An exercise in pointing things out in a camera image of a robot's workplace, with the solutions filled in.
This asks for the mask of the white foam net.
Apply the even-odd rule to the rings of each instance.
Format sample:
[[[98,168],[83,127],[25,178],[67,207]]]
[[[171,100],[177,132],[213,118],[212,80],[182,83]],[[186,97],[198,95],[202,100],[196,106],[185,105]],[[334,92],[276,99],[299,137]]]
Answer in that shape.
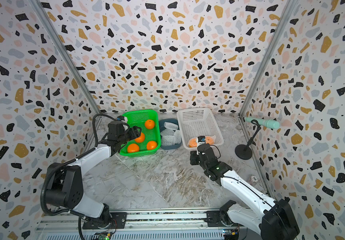
[[[160,132],[160,135],[163,136],[174,136],[175,131],[171,129],[164,129]]]
[[[182,137],[181,137],[181,133],[179,130],[176,130],[174,132],[174,138],[175,138],[175,145],[176,144],[181,144],[182,143]]]
[[[176,130],[179,129],[178,124],[171,123],[171,122],[164,122],[163,126],[164,126],[166,129],[170,129],[170,130],[173,130],[173,131],[176,131]]]

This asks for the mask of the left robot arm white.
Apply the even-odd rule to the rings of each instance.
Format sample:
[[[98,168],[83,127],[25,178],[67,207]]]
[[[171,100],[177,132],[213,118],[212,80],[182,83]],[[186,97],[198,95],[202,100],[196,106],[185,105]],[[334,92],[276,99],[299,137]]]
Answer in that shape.
[[[108,132],[101,140],[96,140],[92,149],[67,162],[51,164],[47,168],[40,193],[40,205],[44,214],[56,216],[69,213],[108,225],[111,221],[109,206],[85,194],[83,177],[140,136],[140,127],[131,127],[126,122],[115,120],[108,124]]]

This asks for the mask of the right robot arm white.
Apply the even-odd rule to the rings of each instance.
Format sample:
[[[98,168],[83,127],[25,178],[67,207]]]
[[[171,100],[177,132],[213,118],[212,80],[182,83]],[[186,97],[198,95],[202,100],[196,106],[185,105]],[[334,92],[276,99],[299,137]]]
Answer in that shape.
[[[206,177],[247,205],[244,208],[229,200],[219,209],[218,216],[208,218],[208,223],[221,223],[227,227],[242,225],[259,234],[263,240],[296,239],[300,229],[287,201],[276,201],[251,186],[232,167],[219,161],[209,144],[199,145],[190,154],[192,166],[199,165]]]

